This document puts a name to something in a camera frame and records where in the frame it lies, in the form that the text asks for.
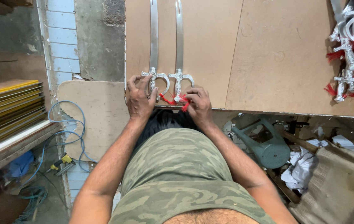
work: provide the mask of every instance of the stack of boards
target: stack of boards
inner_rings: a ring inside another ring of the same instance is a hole
[[[38,80],[0,80],[0,141],[46,118]]]

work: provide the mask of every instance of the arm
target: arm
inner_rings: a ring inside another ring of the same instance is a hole
[[[276,223],[297,224],[264,171],[214,124],[209,93],[201,88],[187,93],[186,98],[190,100],[187,111],[223,155],[234,181],[243,186]]]
[[[158,88],[155,87],[149,99],[145,93],[150,78],[151,75],[142,79],[139,88],[135,87],[135,81],[140,79],[140,76],[133,76],[127,82],[130,91],[127,102],[130,120],[84,183],[75,199],[70,224],[109,222],[113,197],[133,147],[155,106]]]

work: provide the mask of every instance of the camouflage shirt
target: camouflage shirt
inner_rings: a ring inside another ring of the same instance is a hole
[[[260,224],[275,222],[239,184],[204,134],[163,130],[133,152],[121,184],[112,224],[161,224],[183,212],[226,208]]]

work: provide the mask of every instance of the silver sword blade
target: silver sword blade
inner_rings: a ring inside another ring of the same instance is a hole
[[[177,40],[177,55],[176,55],[176,71],[183,69],[184,56],[184,31],[183,31],[183,7],[181,0],[176,0],[176,40]]]
[[[158,69],[158,3],[156,0],[151,2],[151,56],[150,56],[150,71],[151,68]]]
[[[337,22],[337,27],[339,29],[340,36],[345,37],[343,28],[346,25],[346,19],[344,18],[343,10],[341,9],[340,0],[330,0],[332,3],[333,12],[335,14],[335,19]]]

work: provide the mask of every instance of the green plastic stool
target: green plastic stool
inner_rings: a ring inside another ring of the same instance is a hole
[[[258,125],[264,125],[272,134],[272,138],[263,143],[251,139],[245,134],[245,131],[256,128]],[[231,129],[250,150],[254,152],[259,163],[268,169],[275,169],[283,166],[290,157],[290,148],[286,145],[283,138],[269,122],[260,117],[260,121],[243,130],[236,127]]]

